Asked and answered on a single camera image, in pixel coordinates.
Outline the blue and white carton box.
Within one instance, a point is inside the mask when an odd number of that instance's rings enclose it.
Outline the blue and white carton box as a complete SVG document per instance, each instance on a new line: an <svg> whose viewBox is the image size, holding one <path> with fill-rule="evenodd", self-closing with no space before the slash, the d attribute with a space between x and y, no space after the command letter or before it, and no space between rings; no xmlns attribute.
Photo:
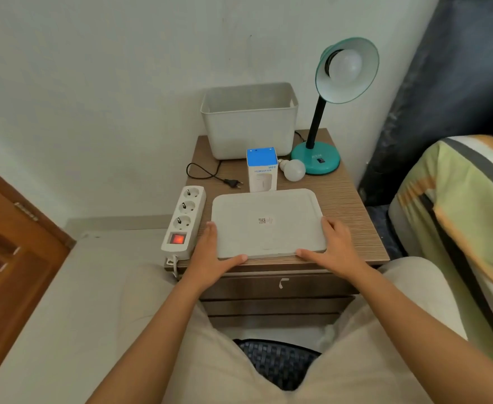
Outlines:
<svg viewBox="0 0 493 404"><path fill-rule="evenodd" d="M278 157L274 147L247 150L250 192L277 190Z"/></svg>

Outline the person's right hand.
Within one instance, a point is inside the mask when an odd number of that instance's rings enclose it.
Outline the person's right hand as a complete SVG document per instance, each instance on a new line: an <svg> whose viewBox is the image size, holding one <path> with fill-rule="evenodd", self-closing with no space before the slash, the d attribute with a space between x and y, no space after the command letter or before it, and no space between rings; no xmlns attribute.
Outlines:
<svg viewBox="0 0 493 404"><path fill-rule="evenodd" d="M354 283L370 266L358 255L349 228L339 219L322 217L321 226L326 241L327 266L321 266L336 276Z"/></svg>

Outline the white bulb in lamp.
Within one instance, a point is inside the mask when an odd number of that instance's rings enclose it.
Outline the white bulb in lamp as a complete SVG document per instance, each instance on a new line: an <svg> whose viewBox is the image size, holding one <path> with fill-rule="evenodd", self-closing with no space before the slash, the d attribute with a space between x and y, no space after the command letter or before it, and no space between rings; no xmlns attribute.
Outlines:
<svg viewBox="0 0 493 404"><path fill-rule="evenodd" d="M363 66L361 55L353 49L341 49L335 52L331 61L327 61L328 74L337 83L350 83L360 74Z"/></svg>

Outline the loose white light bulb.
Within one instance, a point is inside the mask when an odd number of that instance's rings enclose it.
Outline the loose white light bulb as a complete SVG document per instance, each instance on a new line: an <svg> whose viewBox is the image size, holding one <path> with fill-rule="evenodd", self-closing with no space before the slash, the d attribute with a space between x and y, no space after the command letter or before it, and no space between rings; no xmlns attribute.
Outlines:
<svg viewBox="0 0 493 404"><path fill-rule="evenodd" d="M283 172L285 178L290 182L300 181L306 174L304 163L298 159L279 159L279 169Z"/></svg>

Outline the person's left hand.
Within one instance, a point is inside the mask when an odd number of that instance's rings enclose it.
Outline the person's left hand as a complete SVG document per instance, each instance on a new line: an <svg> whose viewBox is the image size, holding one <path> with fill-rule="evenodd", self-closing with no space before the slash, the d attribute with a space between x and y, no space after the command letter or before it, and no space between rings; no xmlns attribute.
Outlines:
<svg viewBox="0 0 493 404"><path fill-rule="evenodd" d="M226 273L219 272L220 259L217 255L217 245L217 226L210 221L205 225L191 256L189 266L180 279L179 285L186 292L200 296Z"/></svg>

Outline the white plastic lid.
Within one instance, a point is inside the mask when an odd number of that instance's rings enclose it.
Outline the white plastic lid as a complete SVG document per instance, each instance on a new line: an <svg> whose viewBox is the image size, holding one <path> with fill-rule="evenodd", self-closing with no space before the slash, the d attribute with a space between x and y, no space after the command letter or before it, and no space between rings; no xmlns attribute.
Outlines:
<svg viewBox="0 0 493 404"><path fill-rule="evenodd" d="M217 196L211 210L217 256L254 259L293 256L297 249L323 252L327 244L321 218L317 197L309 189Z"/></svg>

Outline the metal door hinge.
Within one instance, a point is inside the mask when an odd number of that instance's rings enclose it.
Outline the metal door hinge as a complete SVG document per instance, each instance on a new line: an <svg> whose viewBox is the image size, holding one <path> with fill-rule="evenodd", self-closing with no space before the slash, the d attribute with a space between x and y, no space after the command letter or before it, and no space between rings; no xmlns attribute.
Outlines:
<svg viewBox="0 0 493 404"><path fill-rule="evenodd" d="M19 209L22 213L24 213L27 217L29 217L31 220L38 222L39 218L37 215L35 215L31 210L29 210L24 204L21 202L15 202L14 206Z"/></svg>

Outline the person's left forearm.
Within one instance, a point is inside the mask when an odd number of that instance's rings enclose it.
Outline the person's left forearm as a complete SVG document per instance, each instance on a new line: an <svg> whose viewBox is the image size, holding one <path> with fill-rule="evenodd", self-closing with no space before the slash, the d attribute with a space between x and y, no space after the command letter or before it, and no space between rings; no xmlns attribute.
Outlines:
<svg viewBox="0 0 493 404"><path fill-rule="evenodd" d="M213 283L185 275L86 404L160 404L194 307Z"/></svg>

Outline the white power strip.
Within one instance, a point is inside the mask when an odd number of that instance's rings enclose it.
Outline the white power strip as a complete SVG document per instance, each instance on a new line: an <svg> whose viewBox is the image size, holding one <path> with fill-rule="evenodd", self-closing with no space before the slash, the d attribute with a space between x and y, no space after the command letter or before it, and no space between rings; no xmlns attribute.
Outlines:
<svg viewBox="0 0 493 404"><path fill-rule="evenodd" d="M188 260L195 248L207 195L202 186L184 186L164 236L166 259Z"/></svg>

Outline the person's beige trousers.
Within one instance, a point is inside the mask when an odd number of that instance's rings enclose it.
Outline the person's beige trousers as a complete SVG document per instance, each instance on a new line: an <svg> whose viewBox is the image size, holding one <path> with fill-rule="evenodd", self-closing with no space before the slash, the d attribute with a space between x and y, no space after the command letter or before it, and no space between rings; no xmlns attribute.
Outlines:
<svg viewBox="0 0 493 404"><path fill-rule="evenodd" d="M130 273L123 287L119 359L177 285L158 265ZM285 392L194 307L160 404L432 404L362 296L333 325L335 338L297 390Z"/></svg>

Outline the brown wooden nightstand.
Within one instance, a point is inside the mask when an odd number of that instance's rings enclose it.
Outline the brown wooden nightstand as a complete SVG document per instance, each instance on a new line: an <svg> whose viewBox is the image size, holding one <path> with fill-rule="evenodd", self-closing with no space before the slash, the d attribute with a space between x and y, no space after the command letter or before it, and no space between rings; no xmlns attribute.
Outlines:
<svg viewBox="0 0 493 404"><path fill-rule="evenodd" d="M221 178L245 183L231 189L212 180L189 177L185 186L202 186L207 199L200 228L211 221L213 200L220 195L249 193L246 160L226 160L221 166L213 157L207 136L199 136L192 162L218 170ZM377 231L344 166L324 176L305 176L289 182L278 172L277 190L312 190L322 215L337 217L350 228L359 255L374 267L389 261ZM356 296L344 279L306 262L296 255L254 258L225 273L201 296L203 309L215 327L293 327L333 323Z"/></svg>

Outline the teal desk lamp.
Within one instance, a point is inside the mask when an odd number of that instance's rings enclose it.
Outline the teal desk lamp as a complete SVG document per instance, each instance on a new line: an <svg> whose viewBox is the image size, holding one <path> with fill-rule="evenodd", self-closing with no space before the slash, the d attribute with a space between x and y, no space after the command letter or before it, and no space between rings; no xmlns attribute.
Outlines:
<svg viewBox="0 0 493 404"><path fill-rule="evenodd" d="M328 74L327 61L331 61L336 51L341 49L356 50L362 57L363 66L358 77L350 83L337 83ZM317 133L326 104L345 104L364 94L373 83L379 67L378 49L371 40L353 37L327 47L320 56L316 72L315 86L318 93L317 105L307 139L291 151L291 159L302 161L308 175L327 175L335 171L341 156L338 149L317 140Z"/></svg>

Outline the brown wooden door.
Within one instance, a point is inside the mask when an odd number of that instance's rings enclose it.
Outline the brown wooden door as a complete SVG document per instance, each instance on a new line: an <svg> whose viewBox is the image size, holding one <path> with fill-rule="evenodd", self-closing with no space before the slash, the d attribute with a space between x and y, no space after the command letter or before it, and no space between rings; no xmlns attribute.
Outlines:
<svg viewBox="0 0 493 404"><path fill-rule="evenodd" d="M0 176L0 366L75 244Z"/></svg>

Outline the striped pastel pillow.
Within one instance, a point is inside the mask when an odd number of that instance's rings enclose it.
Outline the striped pastel pillow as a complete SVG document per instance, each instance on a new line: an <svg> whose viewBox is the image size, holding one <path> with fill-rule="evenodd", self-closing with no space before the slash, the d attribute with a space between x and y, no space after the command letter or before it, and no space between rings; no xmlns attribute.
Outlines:
<svg viewBox="0 0 493 404"><path fill-rule="evenodd" d="M493 136L448 137L427 148L389 218L407 254L440 269L467 340L493 360Z"/></svg>

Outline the white plastic storage bin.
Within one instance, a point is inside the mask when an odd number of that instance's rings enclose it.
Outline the white plastic storage bin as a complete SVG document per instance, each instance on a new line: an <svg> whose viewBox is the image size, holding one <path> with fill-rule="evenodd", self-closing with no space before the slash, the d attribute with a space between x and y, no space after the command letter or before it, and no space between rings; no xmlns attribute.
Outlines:
<svg viewBox="0 0 493 404"><path fill-rule="evenodd" d="M299 103L288 82L209 88L201 114L212 155L244 159L247 150L275 148L278 156L293 148Z"/></svg>

